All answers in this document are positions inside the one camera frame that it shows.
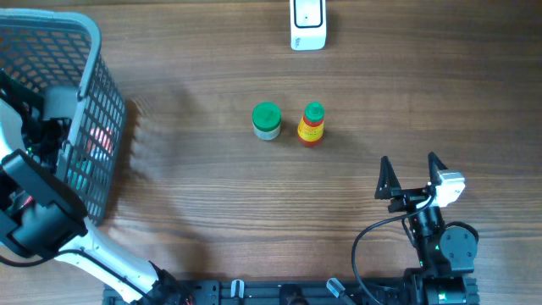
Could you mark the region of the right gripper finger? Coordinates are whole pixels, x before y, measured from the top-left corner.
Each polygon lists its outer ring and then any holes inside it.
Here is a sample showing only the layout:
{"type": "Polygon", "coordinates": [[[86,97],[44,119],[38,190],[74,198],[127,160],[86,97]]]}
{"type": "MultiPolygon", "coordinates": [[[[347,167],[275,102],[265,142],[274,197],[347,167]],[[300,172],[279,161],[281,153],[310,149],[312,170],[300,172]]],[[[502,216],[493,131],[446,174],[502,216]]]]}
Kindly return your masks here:
{"type": "Polygon", "coordinates": [[[374,197],[376,199],[391,199],[401,194],[401,184],[387,156],[380,159],[379,180],[374,197]]]}
{"type": "Polygon", "coordinates": [[[441,162],[438,156],[434,152],[428,154],[428,164],[429,164],[429,181],[433,185],[439,183],[439,178],[437,172],[440,170],[448,170],[448,168],[441,162]]]}

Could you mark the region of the red sauce bottle green cap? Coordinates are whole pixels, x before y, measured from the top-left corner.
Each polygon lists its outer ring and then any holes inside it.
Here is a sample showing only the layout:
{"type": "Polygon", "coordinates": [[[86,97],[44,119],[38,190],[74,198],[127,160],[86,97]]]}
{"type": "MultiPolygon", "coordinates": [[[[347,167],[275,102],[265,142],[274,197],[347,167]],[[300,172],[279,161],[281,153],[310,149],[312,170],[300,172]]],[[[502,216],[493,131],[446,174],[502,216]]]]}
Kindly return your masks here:
{"type": "Polygon", "coordinates": [[[306,147],[318,145],[324,135],[324,106],[319,102],[309,103],[303,112],[297,127],[300,143],[306,147]]]}

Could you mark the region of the clear jar green lid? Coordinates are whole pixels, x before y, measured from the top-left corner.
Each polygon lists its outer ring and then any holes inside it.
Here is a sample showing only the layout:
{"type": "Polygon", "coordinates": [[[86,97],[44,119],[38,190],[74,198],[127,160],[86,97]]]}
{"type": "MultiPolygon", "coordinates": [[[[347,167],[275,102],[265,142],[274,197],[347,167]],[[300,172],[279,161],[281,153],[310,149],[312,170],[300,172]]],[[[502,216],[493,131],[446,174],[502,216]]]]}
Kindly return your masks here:
{"type": "Polygon", "coordinates": [[[279,107],[272,102],[263,102],[252,111],[252,125],[255,135],[264,141],[271,141],[280,133],[282,117],[279,107]]]}

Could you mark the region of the red white snack packet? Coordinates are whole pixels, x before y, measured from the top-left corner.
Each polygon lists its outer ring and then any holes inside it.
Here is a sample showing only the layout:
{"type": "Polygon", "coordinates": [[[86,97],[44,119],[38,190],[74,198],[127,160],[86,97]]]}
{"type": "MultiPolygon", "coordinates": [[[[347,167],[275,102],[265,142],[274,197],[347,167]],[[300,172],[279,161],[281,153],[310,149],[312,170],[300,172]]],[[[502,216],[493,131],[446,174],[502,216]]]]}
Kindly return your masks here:
{"type": "Polygon", "coordinates": [[[104,158],[113,155],[113,130],[94,127],[90,130],[90,138],[86,143],[86,151],[94,158],[104,158]]]}

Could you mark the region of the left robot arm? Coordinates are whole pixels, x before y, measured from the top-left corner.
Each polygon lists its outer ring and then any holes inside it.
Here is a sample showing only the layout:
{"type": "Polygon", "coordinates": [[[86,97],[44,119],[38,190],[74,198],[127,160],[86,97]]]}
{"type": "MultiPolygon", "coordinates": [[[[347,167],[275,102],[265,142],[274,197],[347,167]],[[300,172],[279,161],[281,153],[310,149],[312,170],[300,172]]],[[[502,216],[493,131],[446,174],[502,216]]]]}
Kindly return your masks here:
{"type": "Polygon", "coordinates": [[[89,219],[80,197],[54,176],[50,158],[60,150],[75,108],[70,87],[53,90],[59,116],[44,97],[1,74],[1,242],[20,256],[2,263],[30,268],[57,260],[94,276],[129,304],[188,304],[190,292],[154,263],[126,251],[89,219]]]}

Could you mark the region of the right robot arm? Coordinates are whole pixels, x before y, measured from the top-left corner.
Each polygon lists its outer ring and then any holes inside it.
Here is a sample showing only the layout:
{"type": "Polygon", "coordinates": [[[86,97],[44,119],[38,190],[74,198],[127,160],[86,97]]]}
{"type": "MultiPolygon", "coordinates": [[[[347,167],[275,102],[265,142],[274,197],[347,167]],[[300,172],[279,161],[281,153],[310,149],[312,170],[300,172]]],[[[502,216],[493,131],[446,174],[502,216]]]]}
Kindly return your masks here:
{"type": "Polygon", "coordinates": [[[390,213],[406,213],[404,226],[420,266],[404,272],[406,301],[424,305],[479,304],[474,271],[479,234],[460,221],[446,223],[441,209],[454,203],[466,188],[459,171],[448,169],[435,153],[428,155],[429,182],[404,189],[384,156],[380,161],[375,197],[390,200],[390,213]]]}

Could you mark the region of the white barcode scanner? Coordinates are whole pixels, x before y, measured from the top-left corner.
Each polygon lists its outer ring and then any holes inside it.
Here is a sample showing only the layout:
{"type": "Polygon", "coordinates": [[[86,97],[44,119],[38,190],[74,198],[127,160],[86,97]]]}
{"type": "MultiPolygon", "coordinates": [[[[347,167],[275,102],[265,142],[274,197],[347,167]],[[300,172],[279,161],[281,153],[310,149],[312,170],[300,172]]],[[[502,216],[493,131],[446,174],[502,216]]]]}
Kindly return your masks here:
{"type": "Polygon", "coordinates": [[[290,47],[315,51],[324,48],[327,38],[325,0],[290,0],[290,47]]]}

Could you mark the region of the grey plastic shopping basket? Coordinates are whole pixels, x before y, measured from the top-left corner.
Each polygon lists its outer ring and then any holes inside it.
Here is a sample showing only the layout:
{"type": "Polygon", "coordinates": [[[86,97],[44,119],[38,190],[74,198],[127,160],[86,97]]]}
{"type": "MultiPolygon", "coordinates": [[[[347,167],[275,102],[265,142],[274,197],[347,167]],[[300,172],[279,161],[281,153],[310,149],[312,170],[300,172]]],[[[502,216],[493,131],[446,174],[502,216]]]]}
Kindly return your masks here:
{"type": "Polygon", "coordinates": [[[51,156],[27,152],[70,186],[86,205],[95,225],[103,222],[108,194],[127,120],[127,108],[101,56],[101,31],[78,13],[27,8],[1,11],[1,68],[27,97],[50,97],[51,106],[34,102],[39,120],[63,129],[60,148],[51,156]],[[91,128],[113,130],[113,155],[94,158],[86,151],[91,128]]]}

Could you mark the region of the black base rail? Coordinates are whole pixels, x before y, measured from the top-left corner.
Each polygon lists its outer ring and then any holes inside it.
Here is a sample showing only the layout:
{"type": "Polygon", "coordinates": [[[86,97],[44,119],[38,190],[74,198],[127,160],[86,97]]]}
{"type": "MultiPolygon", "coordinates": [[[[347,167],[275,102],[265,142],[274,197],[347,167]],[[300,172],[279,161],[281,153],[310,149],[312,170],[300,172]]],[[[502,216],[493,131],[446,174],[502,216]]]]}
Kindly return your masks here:
{"type": "Polygon", "coordinates": [[[182,282],[191,295],[185,304],[479,304],[475,279],[438,280],[420,292],[400,278],[371,279],[372,299],[355,281],[254,282],[217,280],[182,282]]]}

